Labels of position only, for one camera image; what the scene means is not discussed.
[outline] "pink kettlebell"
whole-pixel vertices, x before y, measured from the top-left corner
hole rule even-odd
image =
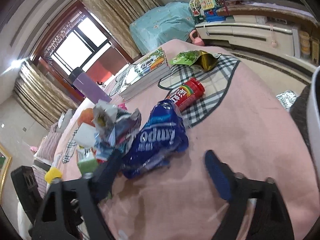
[[[193,37],[193,34],[194,34],[194,33],[197,33],[197,37],[196,37],[196,38]],[[203,40],[200,38],[199,33],[197,32],[197,30],[193,30],[193,31],[189,34],[189,37],[190,37],[190,39],[192,40],[192,43],[193,43],[194,45],[204,46],[204,42],[203,42]]]

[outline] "blue gripper pad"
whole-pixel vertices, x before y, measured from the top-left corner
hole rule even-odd
[[[234,173],[225,163],[222,163],[212,150],[205,153],[205,166],[222,199],[228,202],[232,199],[232,189],[236,180]]]

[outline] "blue blanket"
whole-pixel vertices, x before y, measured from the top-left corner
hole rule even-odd
[[[143,55],[172,39],[186,41],[194,29],[189,4],[184,2],[156,7],[130,24],[131,36]]]

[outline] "drawer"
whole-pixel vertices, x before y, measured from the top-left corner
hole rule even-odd
[[[218,36],[232,36],[232,28],[231,26],[208,26],[197,28],[197,31],[202,39],[214,39],[220,40],[217,38]]]
[[[232,32],[234,45],[258,49],[274,55],[294,56],[292,34],[239,26],[232,26]],[[275,48],[271,46],[273,39],[277,42]]]

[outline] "foil packet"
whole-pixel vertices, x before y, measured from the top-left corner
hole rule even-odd
[[[93,108],[93,117],[97,130],[94,145],[97,149],[96,159],[107,161],[115,148],[121,154],[127,154],[139,132],[140,111],[136,109],[133,113],[129,113],[124,108],[99,100]]]
[[[188,136],[178,107],[169,99],[158,102],[122,158],[122,172],[132,179],[156,167],[169,165],[167,157],[183,152],[189,146]]]
[[[221,55],[221,53],[213,55],[203,50],[190,50],[180,52],[172,60],[169,60],[169,63],[171,65],[187,65],[207,72],[217,65]]]

